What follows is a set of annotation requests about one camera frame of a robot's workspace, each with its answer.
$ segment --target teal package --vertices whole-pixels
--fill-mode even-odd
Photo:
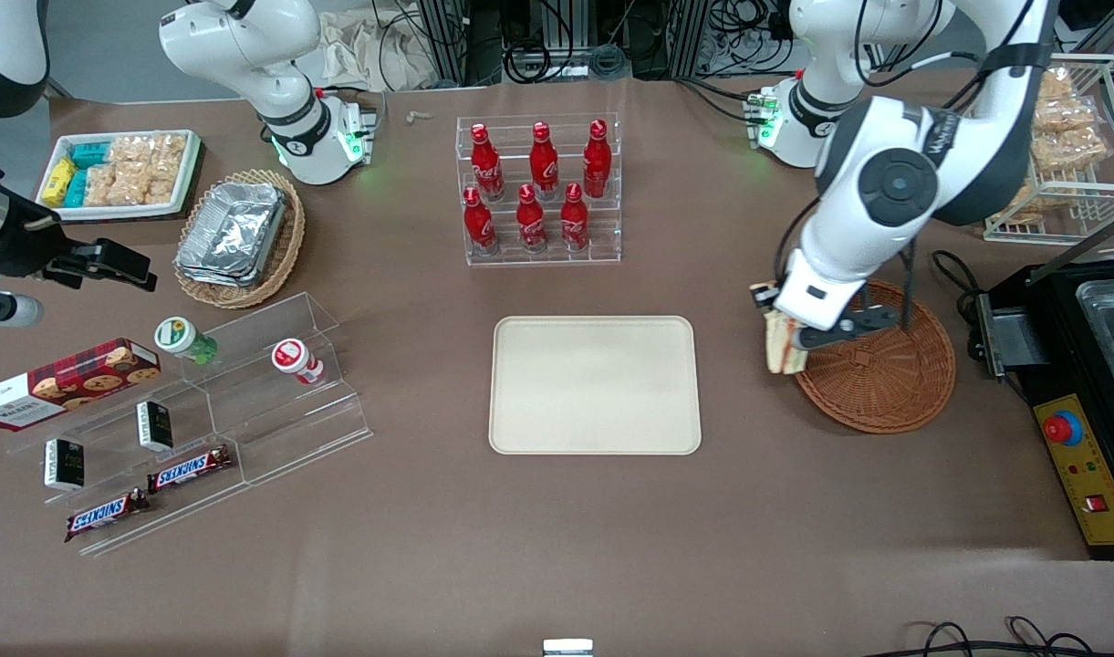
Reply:
[[[61,204],[63,208],[80,208],[86,199],[86,169],[80,168],[74,178],[69,179],[69,187],[66,188],[66,200]]]
[[[106,161],[107,150],[110,150],[108,141],[92,141],[90,144],[78,144],[69,155],[74,166],[78,168],[89,168]]]

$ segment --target white cloth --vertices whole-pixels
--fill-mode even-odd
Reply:
[[[422,13],[413,2],[407,6],[405,12],[411,18],[402,18],[399,9],[379,9],[377,16],[372,8],[322,12],[320,45],[325,50],[324,78],[329,84],[362,82],[374,91],[410,91],[437,82],[439,73],[427,50],[429,42],[416,27],[423,24]],[[382,32],[385,30],[389,33],[384,40]],[[378,68],[379,45],[382,48],[381,70]]]

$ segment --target red cap bottle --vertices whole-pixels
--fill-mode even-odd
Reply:
[[[565,188],[565,205],[560,208],[560,236],[570,253],[589,246],[589,208],[582,199],[582,186],[569,183]]]
[[[609,186],[614,154],[606,136],[606,121],[594,119],[589,124],[589,145],[585,147],[585,195],[592,199],[602,198]]]
[[[487,203],[496,203],[504,198],[504,171],[499,167],[499,154],[487,137],[487,126],[471,126],[471,167],[477,175],[477,184]]]
[[[560,175],[557,174],[557,149],[549,140],[548,124],[537,121],[531,126],[531,153],[528,153],[528,166],[531,167],[531,183],[537,188],[540,200],[551,200],[557,197]]]
[[[491,212],[480,199],[480,190],[468,187],[463,190],[463,225],[471,237],[472,253],[488,257],[499,251],[496,228],[491,225]]]
[[[545,209],[537,203],[537,192],[531,185],[520,185],[520,204],[516,207],[516,222],[520,225],[520,243],[530,254],[543,254],[548,248],[545,233]]]

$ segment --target white tray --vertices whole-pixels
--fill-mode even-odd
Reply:
[[[193,133],[190,129],[147,129],[143,130],[143,133],[68,134],[68,136],[59,137],[56,145],[53,145],[53,153],[49,155],[47,170],[45,170],[45,174],[42,175],[42,184],[38,187],[37,196],[35,198],[36,203],[45,205],[42,203],[42,190],[45,189],[45,186],[47,186],[49,175],[53,171],[53,166],[58,163],[58,160],[62,157],[69,157],[69,153],[71,153],[74,146],[77,146],[78,144],[90,144],[92,141],[110,141],[114,140],[115,137],[149,137],[152,134],[158,133],[180,133],[188,136],[188,144],[184,147],[184,159],[179,163],[179,174],[176,175],[176,186],[172,192],[172,200],[169,203],[155,205],[105,205],[105,207],[52,209],[61,216],[63,224],[74,224],[74,222],[147,219],[147,217],[152,216],[162,216],[165,214],[180,212],[184,207],[184,202],[188,198],[190,179],[193,178],[193,173],[195,171],[195,161],[199,158],[201,140],[198,135]]]
[[[698,449],[694,331],[682,316],[506,316],[487,441],[500,453]]]

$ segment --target acrylic bottle rack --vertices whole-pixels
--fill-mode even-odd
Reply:
[[[217,445],[228,445],[233,465],[148,496],[152,508],[147,511],[90,529],[70,545],[80,553],[107,552],[372,435],[358,394],[341,379],[334,345],[325,335],[335,326],[329,313],[303,292],[204,330],[219,345],[217,357],[206,365],[162,355],[164,374],[156,382],[90,404],[97,408],[88,412],[70,412],[32,429],[33,437],[12,453],[40,459],[40,447],[55,437],[85,448],[86,487],[47,501],[61,511],[60,523],[51,519],[49,540],[61,540],[69,516],[134,488],[145,491],[148,474]],[[273,366],[270,350],[285,337],[304,341],[325,363],[317,383],[303,384]],[[143,400],[168,409],[172,452],[149,452],[138,444],[135,404]]]
[[[600,199],[586,196],[589,208],[589,246],[580,253],[570,253],[565,248],[560,237],[560,207],[565,200],[565,186],[569,183],[582,183],[585,170],[585,146],[589,140],[589,124],[602,119],[607,125],[606,141],[613,151],[609,171],[609,185],[606,195]],[[531,168],[528,167],[528,153],[531,150],[531,125],[539,120],[548,124],[551,130],[549,141],[557,149],[557,169],[560,174],[560,194],[554,200],[538,200],[545,209],[545,232],[548,235],[548,248],[540,254],[530,254],[524,249],[520,242],[519,224],[516,222],[518,204],[517,190],[520,185],[531,183]],[[461,193],[468,186],[477,183],[471,167],[471,126],[483,124],[491,144],[499,153],[499,161],[504,171],[504,198],[495,203],[485,203],[490,209],[496,236],[499,238],[497,254],[482,257],[471,248],[471,238],[461,228],[463,220],[463,199]],[[623,258],[623,125],[615,112],[597,115],[546,115],[546,116],[502,116],[502,117],[460,117],[456,131],[456,166],[460,194],[457,195],[457,207],[460,220],[457,224],[463,235],[463,248],[468,265],[471,266],[515,266],[515,265],[595,265],[597,263],[619,262]]]

